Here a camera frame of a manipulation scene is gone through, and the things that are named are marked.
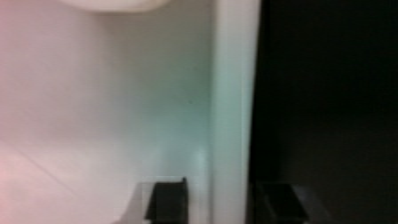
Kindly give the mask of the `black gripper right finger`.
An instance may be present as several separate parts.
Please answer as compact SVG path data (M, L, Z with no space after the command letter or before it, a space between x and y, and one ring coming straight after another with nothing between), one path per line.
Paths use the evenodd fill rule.
M311 224L291 184L254 184L254 224Z

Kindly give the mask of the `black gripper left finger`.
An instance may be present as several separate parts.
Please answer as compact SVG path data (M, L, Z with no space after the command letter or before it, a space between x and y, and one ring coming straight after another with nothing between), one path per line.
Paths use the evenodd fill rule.
M186 178L154 184L144 219L149 224L188 224Z

